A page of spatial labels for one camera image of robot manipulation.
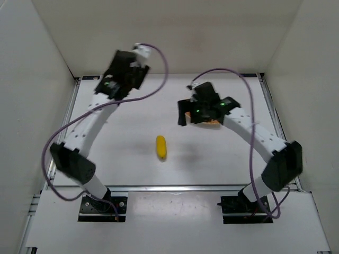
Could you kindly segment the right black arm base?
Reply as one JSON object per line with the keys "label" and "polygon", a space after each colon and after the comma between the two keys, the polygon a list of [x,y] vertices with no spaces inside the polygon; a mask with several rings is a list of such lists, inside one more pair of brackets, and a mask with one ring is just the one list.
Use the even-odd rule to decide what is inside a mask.
{"label": "right black arm base", "polygon": [[267,217],[257,202],[244,204],[238,196],[221,196],[217,205],[222,210],[223,224],[273,223],[273,219]]}

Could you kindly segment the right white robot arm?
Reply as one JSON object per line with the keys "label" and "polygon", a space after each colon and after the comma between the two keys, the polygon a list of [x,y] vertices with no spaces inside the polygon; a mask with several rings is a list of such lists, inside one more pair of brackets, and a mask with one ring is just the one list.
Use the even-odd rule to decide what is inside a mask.
{"label": "right white robot arm", "polygon": [[210,82],[195,87],[189,85],[188,89],[192,96],[177,103],[180,126],[217,121],[238,134],[266,162],[261,175],[240,191],[239,196],[245,201],[254,203],[270,192],[279,192],[302,173],[299,142],[287,142],[254,124],[236,100],[220,98]]}

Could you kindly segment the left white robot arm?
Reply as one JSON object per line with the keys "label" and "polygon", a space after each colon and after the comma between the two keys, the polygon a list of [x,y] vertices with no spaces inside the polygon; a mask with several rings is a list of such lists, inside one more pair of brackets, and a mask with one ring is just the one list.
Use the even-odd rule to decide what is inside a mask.
{"label": "left white robot arm", "polygon": [[116,51],[108,69],[94,89],[83,118],[62,140],[53,143],[50,153],[56,168],[95,199],[106,199],[108,188],[96,176],[96,165],[87,157],[104,123],[132,89],[139,89],[149,66],[151,49],[137,44],[131,51]]}

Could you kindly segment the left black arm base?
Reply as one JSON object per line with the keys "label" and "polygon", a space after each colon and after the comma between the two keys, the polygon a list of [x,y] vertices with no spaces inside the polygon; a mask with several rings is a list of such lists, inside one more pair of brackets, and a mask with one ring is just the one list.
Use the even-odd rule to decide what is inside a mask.
{"label": "left black arm base", "polygon": [[78,222],[125,222],[128,197],[111,194],[110,202],[115,209],[106,202],[96,201],[83,195],[79,207]]}

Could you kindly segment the woven triangular fruit basket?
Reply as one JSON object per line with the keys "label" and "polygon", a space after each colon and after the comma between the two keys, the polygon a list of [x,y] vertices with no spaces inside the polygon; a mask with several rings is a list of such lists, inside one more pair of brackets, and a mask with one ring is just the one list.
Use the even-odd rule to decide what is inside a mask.
{"label": "woven triangular fruit basket", "polygon": [[191,122],[190,112],[185,113],[185,119],[187,125],[191,125],[193,127],[201,128],[201,129],[209,129],[209,130],[219,130],[221,129],[221,124],[218,121],[209,121],[209,122],[201,122],[201,123],[193,123]]}

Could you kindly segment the fake yellow banana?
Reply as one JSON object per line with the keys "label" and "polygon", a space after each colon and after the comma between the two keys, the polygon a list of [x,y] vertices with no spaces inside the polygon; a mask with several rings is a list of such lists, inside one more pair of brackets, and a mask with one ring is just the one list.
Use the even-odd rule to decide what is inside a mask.
{"label": "fake yellow banana", "polygon": [[160,160],[165,160],[167,157],[166,140],[162,135],[156,137],[156,154]]}

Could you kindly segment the left aluminium rail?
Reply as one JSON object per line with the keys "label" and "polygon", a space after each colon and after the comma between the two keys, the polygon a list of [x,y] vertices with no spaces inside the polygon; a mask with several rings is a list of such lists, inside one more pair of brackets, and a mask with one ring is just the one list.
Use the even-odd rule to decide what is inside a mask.
{"label": "left aluminium rail", "polygon": [[[61,126],[64,126],[64,125],[66,125],[67,123],[70,122],[80,82],[81,82],[81,78],[80,77],[75,78],[75,86],[74,86],[72,95],[70,97],[70,100],[68,102],[68,106],[66,108],[66,113],[64,115],[63,122],[62,122]],[[60,142],[65,137],[66,133],[67,133],[67,130],[62,130],[56,136],[56,138],[54,138],[54,141]],[[48,175],[50,180],[54,180],[55,174],[56,174],[56,166],[55,166],[54,161],[51,159],[50,165],[48,167],[47,175]]]}

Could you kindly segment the aluminium rail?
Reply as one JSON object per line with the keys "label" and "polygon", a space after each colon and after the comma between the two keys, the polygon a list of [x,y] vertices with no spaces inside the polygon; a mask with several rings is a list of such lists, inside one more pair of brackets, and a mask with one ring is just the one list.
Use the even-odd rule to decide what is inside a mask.
{"label": "aluminium rail", "polygon": [[[271,120],[275,129],[275,136],[277,136],[279,139],[283,140],[284,144],[288,144],[288,141],[286,140],[286,135],[284,133],[283,127],[281,125],[280,118],[278,116],[278,112],[276,110],[276,107],[274,105],[273,97],[270,92],[268,83],[265,78],[265,73],[257,73],[258,79],[261,84],[261,89],[271,116]],[[291,180],[287,185],[285,185],[284,189],[287,189],[287,186],[291,188],[292,191],[298,191],[298,192],[304,192],[302,189],[302,185],[300,182],[299,177],[297,176],[293,180]]]}
{"label": "aluminium rail", "polygon": [[[66,108],[66,113],[64,115],[63,122],[62,122],[61,126],[64,126],[64,125],[66,125],[67,123],[70,122],[80,82],[81,82],[81,78],[80,77],[75,78],[75,86],[74,86],[72,95],[70,97],[70,100],[68,102],[68,106]],[[56,138],[54,138],[54,141],[60,142],[65,137],[66,133],[67,133],[67,130],[62,130],[56,136]],[[47,175],[48,175],[50,180],[54,180],[55,174],[56,174],[56,166],[55,166],[54,161],[51,159],[50,165],[48,167]]]}
{"label": "aluminium rail", "polygon": [[245,185],[109,185],[113,192],[237,192]]}

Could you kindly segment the right aluminium rail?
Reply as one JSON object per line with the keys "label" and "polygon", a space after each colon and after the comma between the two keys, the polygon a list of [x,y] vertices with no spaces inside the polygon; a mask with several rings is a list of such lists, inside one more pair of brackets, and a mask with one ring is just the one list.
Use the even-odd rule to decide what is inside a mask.
{"label": "right aluminium rail", "polygon": [[[283,127],[281,125],[280,118],[278,116],[278,112],[276,110],[276,107],[274,105],[273,97],[270,92],[268,83],[265,78],[265,73],[257,73],[258,79],[261,84],[261,89],[271,116],[271,120],[275,129],[275,136],[277,136],[279,139],[283,140],[284,144],[288,144],[288,141],[286,140],[286,135],[284,133]],[[302,185],[300,182],[299,177],[297,176],[293,180],[291,180],[287,185],[285,185],[284,189],[287,189],[287,186],[291,188],[292,191],[298,191],[298,192],[304,192],[302,189]]]}

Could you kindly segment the front aluminium rail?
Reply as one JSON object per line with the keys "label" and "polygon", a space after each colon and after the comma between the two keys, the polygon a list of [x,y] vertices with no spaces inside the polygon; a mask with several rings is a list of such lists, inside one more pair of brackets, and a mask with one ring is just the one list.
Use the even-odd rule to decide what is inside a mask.
{"label": "front aluminium rail", "polygon": [[245,185],[109,185],[113,192],[237,192]]}

